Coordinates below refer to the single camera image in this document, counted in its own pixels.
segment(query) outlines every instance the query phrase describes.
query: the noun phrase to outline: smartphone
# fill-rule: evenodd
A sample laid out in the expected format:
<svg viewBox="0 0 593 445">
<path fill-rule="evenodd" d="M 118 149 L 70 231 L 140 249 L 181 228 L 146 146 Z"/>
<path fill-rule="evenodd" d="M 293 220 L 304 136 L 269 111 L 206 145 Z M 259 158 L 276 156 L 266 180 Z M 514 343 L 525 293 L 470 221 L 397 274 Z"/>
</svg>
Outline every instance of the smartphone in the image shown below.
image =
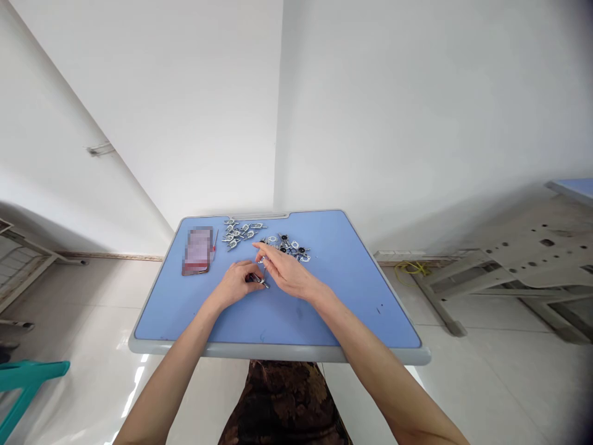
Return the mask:
<svg viewBox="0 0 593 445">
<path fill-rule="evenodd" d="M 196 227 L 187 234 L 185 258 L 181 275 L 206 273 L 210 269 L 212 252 L 212 228 Z"/>
</svg>

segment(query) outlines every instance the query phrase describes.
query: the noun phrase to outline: blue table top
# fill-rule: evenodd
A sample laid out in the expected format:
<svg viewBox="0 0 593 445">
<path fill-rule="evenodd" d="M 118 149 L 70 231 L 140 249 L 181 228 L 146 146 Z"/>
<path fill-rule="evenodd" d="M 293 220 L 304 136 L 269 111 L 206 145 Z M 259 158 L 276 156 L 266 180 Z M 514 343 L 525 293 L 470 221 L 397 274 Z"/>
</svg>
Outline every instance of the blue table top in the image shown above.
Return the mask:
<svg viewBox="0 0 593 445">
<path fill-rule="evenodd" d="M 176 340 L 218 285 L 230 264 L 254 260 L 257 249 L 249 241 L 227 252 L 221 237 L 226 217 L 185 218 L 141 314 L 135 337 L 139 340 Z M 421 341 L 399 306 L 383 275 L 339 210 L 291 213 L 284 219 L 257 219 L 253 240 L 288 234 L 310 248 L 303 265 L 330 286 L 340 300 L 390 348 L 420 348 Z M 205 274 L 182 276 L 187 234 L 195 226 L 219 230 L 216 258 Z M 247 295 L 227 308 L 217 320 L 209 342 L 326 345 L 338 342 L 315 309 L 280 290 L 266 273 L 270 289 Z"/>
<path fill-rule="evenodd" d="M 546 183 L 545 186 L 554 192 L 593 207 L 593 178 L 558 179 Z"/>
</svg>

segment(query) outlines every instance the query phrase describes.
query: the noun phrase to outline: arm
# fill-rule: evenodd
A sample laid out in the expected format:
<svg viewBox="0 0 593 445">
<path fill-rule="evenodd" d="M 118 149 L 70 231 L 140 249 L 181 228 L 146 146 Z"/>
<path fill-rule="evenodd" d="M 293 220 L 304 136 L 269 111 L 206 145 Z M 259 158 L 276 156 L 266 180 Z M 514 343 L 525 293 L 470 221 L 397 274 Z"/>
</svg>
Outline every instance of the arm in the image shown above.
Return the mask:
<svg viewBox="0 0 593 445">
<path fill-rule="evenodd" d="M 164 445 L 179 405 L 221 312 L 263 284 L 245 282 L 248 274 L 263 278 L 251 261 L 233 263 L 192 322 L 173 343 L 138 397 L 114 445 Z"/>
<path fill-rule="evenodd" d="M 296 259 L 264 243 L 256 261 L 286 293 L 308 301 L 340 342 L 358 379 L 401 445 L 469 445 L 394 354 Z"/>
</svg>

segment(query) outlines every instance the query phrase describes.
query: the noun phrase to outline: blue desk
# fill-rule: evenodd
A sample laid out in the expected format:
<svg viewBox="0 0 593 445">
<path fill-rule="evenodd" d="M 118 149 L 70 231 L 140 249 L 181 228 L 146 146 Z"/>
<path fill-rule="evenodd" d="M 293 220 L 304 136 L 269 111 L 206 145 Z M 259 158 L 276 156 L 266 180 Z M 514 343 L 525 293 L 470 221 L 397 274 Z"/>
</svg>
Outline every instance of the blue desk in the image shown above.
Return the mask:
<svg viewBox="0 0 593 445">
<path fill-rule="evenodd" d="M 256 249 L 241 242 L 227 252 L 221 242 L 227 216 L 185 218 L 163 261 L 130 336 L 130 349 L 165 354 L 218 285 L 230 264 L 253 260 Z M 263 214 L 234 218 L 263 222 L 253 240 L 288 234 L 310 248 L 303 265 L 330 286 L 342 302 L 407 365 L 425 365 L 430 352 L 408 319 L 397 295 L 340 210 Z M 188 231 L 195 226 L 219 230 L 216 259 L 205 274 L 182 276 Z M 247 295 L 226 309 L 209 337 L 204 356 L 345 362 L 330 329 L 307 302 L 280 290 L 266 275 L 270 289 Z"/>
</svg>

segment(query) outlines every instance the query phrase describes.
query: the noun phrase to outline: gray desk edge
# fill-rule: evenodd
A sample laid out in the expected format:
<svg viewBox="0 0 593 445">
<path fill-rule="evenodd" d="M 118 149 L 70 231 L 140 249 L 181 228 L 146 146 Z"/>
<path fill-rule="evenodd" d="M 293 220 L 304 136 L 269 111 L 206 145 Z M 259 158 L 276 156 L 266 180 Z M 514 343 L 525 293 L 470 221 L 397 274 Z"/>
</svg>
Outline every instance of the gray desk edge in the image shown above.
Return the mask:
<svg viewBox="0 0 593 445">
<path fill-rule="evenodd" d="M 583 195 L 582 193 L 575 192 L 573 189 L 569 189 L 568 187 L 559 184 L 556 181 L 548 181 L 544 184 L 548 189 L 553 190 L 560 195 L 567 196 L 569 198 L 574 199 L 575 201 L 580 202 L 581 204 L 585 204 L 586 206 L 593 207 L 593 198 L 588 197 L 587 195 Z"/>
<path fill-rule="evenodd" d="M 344 213 L 348 222 L 354 229 L 356 236 L 361 240 L 362 239 L 356 230 L 354 224 L 352 224 L 351 219 L 348 217 L 348 214 L 342 209 L 326 209 L 326 210 L 303 210 L 298 212 L 282 212 L 281 214 L 286 214 L 289 216 L 291 213 L 304 213 L 310 211 L 341 211 Z M 250 218 L 250 219 L 265 219 L 266 215 L 276 217 L 279 213 L 261 213 L 257 215 L 257 218 Z M 227 215 L 207 215 L 207 216 L 186 216 L 185 218 L 179 221 L 179 225 L 175 230 L 175 235 L 171 239 L 171 244 L 167 249 L 167 253 L 165 254 L 164 258 L 166 259 L 169 256 L 169 250 L 171 250 L 171 246 L 173 246 L 173 241 L 177 236 L 179 228 L 183 223 L 184 219 L 187 218 L 215 218 L 215 217 L 226 217 Z M 410 319 L 410 314 L 406 310 L 405 306 L 402 304 L 399 296 L 397 295 L 396 291 L 389 283 L 389 280 L 383 273 L 383 270 L 379 266 L 377 260 L 375 260 L 374 256 L 368 250 L 363 242 L 363 246 L 369 256 L 371 257 L 372 261 L 375 263 L 376 268 L 381 273 L 383 280 L 388 285 L 391 293 L 393 294 L 395 300 L 402 308 L 404 314 L 410 321 L 414 332 L 420 339 L 420 347 L 418 348 L 389 348 L 397 358 L 400 359 L 402 364 L 408 366 L 423 366 L 427 365 L 431 361 L 431 351 L 428 347 L 426 347 L 422 343 L 422 339 L 416 328 L 414 327 L 414 323 Z M 142 314 L 144 314 L 144 309 L 146 308 L 146 304 L 148 303 L 148 297 L 153 293 L 154 285 L 158 277 L 161 275 L 162 266 L 164 264 L 164 260 L 161 263 L 161 267 L 159 268 L 159 272 L 157 273 L 156 277 L 154 278 L 153 285 L 148 292 L 146 297 L 146 301 L 142 306 L 142 310 L 138 315 L 136 323 L 134 324 L 134 329 L 130 334 L 130 338 L 128 340 L 128 346 L 130 350 L 136 354 L 158 354 L 158 355 L 165 355 L 167 351 L 171 348 L 174 342 L 172 341 L 165 341 L 165 340 L 141 340 L 135 337 L 136 328 L 138 327 L 138 323 L 140 322 L 140 318 Z M 202 357 L 220 357 L 220 358 L 245 358 L 245 359 L 259 359 L 259 360 L 286 360 L 286 361 L 298 361 L 298 362 L 327 362 L 327 363 L 347 363 L 346 356 L 344 356 L 343 350 L 339 346 L 311 346 L 311 345 L 278 345 L 278 344 L 246 344 L 246 343 L 206 343 L 206 348 L 202 353 Z"/>
</svg>

